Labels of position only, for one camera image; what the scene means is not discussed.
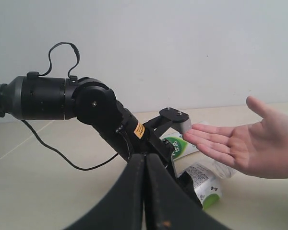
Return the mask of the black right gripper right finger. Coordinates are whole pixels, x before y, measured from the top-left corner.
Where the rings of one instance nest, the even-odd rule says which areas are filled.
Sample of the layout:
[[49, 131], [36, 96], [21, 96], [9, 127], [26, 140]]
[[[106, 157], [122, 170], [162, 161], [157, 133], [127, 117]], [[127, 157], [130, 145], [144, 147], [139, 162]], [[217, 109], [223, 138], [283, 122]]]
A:
[[148, 230], [227, 230], [192, 201], [164, 168], [159, 156], [145, 157], [145, 221]]

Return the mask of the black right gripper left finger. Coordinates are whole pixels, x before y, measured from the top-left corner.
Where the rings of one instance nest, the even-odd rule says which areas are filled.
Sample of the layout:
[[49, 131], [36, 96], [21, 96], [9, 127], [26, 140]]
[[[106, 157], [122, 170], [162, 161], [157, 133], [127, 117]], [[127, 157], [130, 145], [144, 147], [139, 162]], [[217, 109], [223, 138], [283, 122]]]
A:
[[140, 230], [143, 221], [144, 155], [134, 154], [99, 203], [68, 230]]

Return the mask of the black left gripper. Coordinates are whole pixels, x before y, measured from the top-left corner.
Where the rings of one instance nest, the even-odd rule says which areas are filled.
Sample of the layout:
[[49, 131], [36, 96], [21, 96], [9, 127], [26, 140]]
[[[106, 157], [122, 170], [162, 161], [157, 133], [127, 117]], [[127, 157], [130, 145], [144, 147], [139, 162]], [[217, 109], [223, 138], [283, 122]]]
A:
[[182, 188], [192, 201], [199, 203], [199, 199], [191, 188], [192, 182], [185, 183], [180, 180], [176, 174], [172, 153], [173, 145], [166, 139], [161, 139], [164, 134], [175, 132], [176, 130], [169, 128], [165, 131], [162, 124], [165, 120], [161, 116], [157, 116], [145, 123], [139, 122], [134, 116], [128, 120], [128, 138], [131, 142], [133, 153], [157, 154], [161, 159], [162, 164], [174, 178], [175, 182]]

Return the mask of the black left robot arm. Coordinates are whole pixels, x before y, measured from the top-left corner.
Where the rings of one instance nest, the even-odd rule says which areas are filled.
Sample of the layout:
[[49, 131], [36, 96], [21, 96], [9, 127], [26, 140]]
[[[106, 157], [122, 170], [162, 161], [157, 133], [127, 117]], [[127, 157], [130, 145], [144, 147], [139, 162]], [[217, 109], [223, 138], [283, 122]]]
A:
[[125, 161], [134, 154], [157, 154], [171, 176], [175, 174], [174, 147], [161, 136], [169, 128], [184, 134], [191, 127], [189, 116], [171, 107], [141, 123], [97, 79], [46, 78], [36, 72], [0, 84], [0, 117], [6, 114], [23, 122], [76, 118], [92, 126]]

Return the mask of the person's open bare hand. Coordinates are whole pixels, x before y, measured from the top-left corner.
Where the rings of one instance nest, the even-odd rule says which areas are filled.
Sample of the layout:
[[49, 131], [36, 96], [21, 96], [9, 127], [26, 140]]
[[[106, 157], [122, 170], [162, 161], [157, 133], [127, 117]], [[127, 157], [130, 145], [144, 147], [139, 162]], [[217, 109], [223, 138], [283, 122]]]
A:
[[288, 179], [288, 115], [253, 96], [247, 97], [246, 105], [262, 120], [236, 127], [193, 124], [183, 139], [243, 174]]

